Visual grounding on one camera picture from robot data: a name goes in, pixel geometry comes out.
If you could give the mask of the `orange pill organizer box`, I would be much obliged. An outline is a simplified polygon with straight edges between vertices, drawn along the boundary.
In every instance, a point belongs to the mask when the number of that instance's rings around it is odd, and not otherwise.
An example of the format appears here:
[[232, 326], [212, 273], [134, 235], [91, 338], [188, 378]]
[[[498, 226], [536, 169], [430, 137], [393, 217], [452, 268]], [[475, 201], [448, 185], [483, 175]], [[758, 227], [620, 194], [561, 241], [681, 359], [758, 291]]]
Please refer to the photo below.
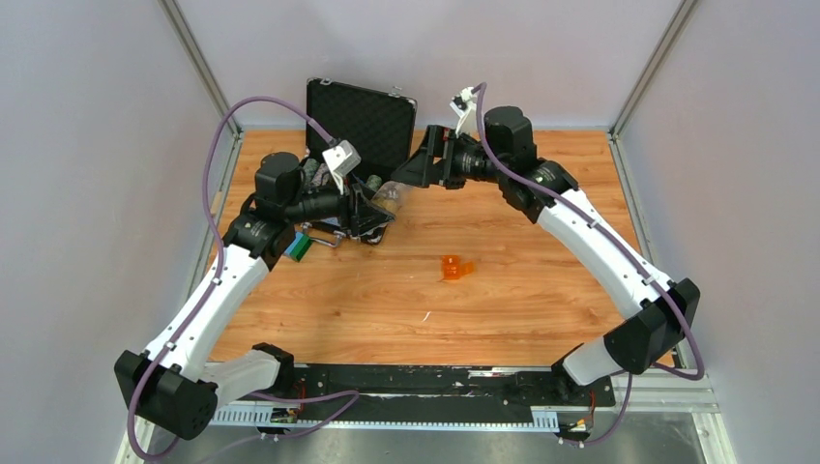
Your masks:
[[458, 255], [443, 255], [441, 257], [441, 272], [444, 281], [459, 280], [476, 271], [473, 261], [463, 261]]

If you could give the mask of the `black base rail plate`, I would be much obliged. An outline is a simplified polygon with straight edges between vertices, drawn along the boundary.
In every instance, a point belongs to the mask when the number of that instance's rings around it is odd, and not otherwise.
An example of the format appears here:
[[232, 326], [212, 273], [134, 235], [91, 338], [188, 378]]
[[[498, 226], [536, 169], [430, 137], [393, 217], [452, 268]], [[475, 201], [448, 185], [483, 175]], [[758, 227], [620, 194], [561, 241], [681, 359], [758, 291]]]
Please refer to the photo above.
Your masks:
[[222, 408], [218, 421], [267, 427], [308, 428], [348, 402], [334, 392], [359, 392], [333, 420], [338, 428], [452, 431], [552, 432], [572, 423], [583, 428], [590, 414], [615, 406], [609, 379], [560, 394], [544, 367], [390, 364], [301, 364], [290, 396], [313, 397], [305, 406], [247, 397]]

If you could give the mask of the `clear pill bottle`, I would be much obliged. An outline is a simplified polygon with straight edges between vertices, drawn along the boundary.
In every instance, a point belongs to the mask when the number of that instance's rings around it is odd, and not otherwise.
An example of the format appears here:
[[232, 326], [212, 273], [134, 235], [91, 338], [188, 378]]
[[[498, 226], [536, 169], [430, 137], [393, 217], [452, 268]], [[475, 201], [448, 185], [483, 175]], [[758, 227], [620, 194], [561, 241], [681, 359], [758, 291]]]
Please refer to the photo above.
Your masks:
[[407, 202], [413, 189], [407, 184], [389, 181], [375, 192], [371, 203], [395, 216]]

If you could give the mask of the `black poker chip case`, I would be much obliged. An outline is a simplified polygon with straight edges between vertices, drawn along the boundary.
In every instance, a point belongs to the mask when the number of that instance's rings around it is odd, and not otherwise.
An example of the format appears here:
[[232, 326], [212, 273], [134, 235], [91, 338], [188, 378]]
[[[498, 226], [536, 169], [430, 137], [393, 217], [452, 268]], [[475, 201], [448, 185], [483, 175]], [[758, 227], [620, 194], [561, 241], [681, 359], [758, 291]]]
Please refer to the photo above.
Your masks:
[[[416, 102], [410, 98], [314, 77], [307, 81], [306, 112], [359, 152], [362, 160], [347, 175], [349, 185], [357, 182], [376, 192], [409, 157], [416, 118]], [[304, 225], [348, 238], [343, 230], [346, 209]]]

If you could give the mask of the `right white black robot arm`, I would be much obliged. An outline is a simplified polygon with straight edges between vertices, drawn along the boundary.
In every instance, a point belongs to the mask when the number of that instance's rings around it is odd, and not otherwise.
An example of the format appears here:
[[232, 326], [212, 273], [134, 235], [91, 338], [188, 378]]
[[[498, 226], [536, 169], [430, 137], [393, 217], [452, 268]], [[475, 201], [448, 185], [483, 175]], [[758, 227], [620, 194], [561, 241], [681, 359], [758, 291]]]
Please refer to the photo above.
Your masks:
[[480, 138], [428, 126], [422, 145], [393, 180], [416, 188], [461, 189], [469, 180], [497, 185], [510, 206], [555, 237], [604, 288], [624, 320], [553, 364], [558, 399], [573, 404], [602, 377], [644, 373], [685, 339], [700, 289], [643, 258], [560, 163], [539, 157], [531, 121], [520, 108], [492, 108], [483, 126]]

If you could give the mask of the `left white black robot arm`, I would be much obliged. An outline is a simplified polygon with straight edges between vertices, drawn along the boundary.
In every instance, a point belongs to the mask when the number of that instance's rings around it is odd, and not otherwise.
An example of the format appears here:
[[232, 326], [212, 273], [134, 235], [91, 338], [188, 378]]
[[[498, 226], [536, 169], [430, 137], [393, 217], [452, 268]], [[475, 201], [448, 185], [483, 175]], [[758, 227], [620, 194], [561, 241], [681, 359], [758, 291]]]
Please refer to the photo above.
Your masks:
[[168, 326], [139, 354], [124, 351], [115, 376], [131, 418], [191, 440], [222, 406], [253, 392], [273, 399], [296, 387], [293, 356], [257, 343], [229, 362], [209, 365], [212, 350], [251, 291], [296, 240], [296, 227], [335, 218], [353, 237], [394, 220], [372, 192], [348, 175], [360, 164], [342, 142], [321, 159], [287, 152], [263, 158], [254, 190], [220, 237], [215, 261]]

